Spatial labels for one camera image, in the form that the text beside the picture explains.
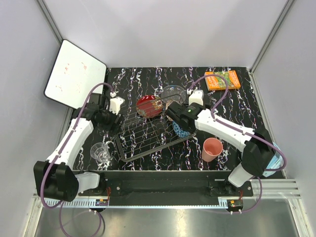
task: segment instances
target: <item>orange box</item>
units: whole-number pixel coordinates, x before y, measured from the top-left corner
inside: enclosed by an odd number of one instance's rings
[[[236,71],[228,72],[205,72],[204,75],[219,74],[223,76],[229,85],[229,89],[239,89],[240,82],[238,80]],[[207,89],[208,90],[225,90],[225,82],[219,77],[206,77],[205,78]]]

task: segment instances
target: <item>metal tray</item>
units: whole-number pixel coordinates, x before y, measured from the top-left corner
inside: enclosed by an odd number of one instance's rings
[[[162,112],[154,118],[140,116],[137,112],[138,106],[121,111],[125,120],[121,133],[113,137],[120,160],[130,162],[193,137],[193,134],[179,137],[173,130],[171,119],[166,115],[164,101],[169,101],[171,97],[174,99],[175,96],[179,96],[178,101],[184,103],[180,95],[171,95],[146,102],[156,101],[159,106],[163,106]],[[146,111],[146,113],[151,114],[154,110]]]

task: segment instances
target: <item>red plate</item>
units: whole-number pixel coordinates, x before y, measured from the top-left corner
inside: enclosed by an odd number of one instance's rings
[[[136,103],[137,113],[146,118],[153,118],[158,116],[163,109],[162,101],[159,97],[154,95],[145,95]]]

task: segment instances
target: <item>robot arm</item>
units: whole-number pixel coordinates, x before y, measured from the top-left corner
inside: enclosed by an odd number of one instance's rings
[[[46,161],[38,161],[35,164],[34,176],[39,196],[44,174],[56,156],[59,157],[48,174],[45,183],[45,198],[72,201],[78,193],[99,186],[99,174],[84,172],[75,175],[72,172],[72,167],[82,145],[96,126],[102,126],[110,134],[116,134],[120,129],[124,118],[119,114],[119,111],[124,100],[120,97],[112,98],[108,111],[103,110],[104,103],[105,100],[102,95],[92,94],[76,128],[74,129],[74,126],[81,108],[74,112],[70,127],[56,150]],[[58,154],[62,146],[64,146],[64,149],[61,154]]]
[[[217,115],[213,118],[211,111],[203,105],[203,96],[203,91],[195,90],[189,97],[188,106],[173,102],[166,113],[184,131],[193,133],[195,130],[200,130],[211,133],[241,151],[242,161],[228,177],[228,181],[235,187],[242,186],[253,176],[261,176],[275,153],[270,147],[247,134],[257,135],[272,143],[269,132],[266,129],[247,128]],[[216,120],[220,120],[230,127],[238,128],[242,132],[237,132]]]

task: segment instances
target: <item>white wall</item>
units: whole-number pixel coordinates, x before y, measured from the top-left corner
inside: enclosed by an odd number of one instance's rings
[[[33,166],[53,151],[66,107],[43,95],[58,42],[36,1],[0,1],[0,230],[21,236]]]
[[[273,133],[315,226],[316,1],[296,1],[255,71]]]
[[[286,0],[45,0],[109,67],[251,66]]]

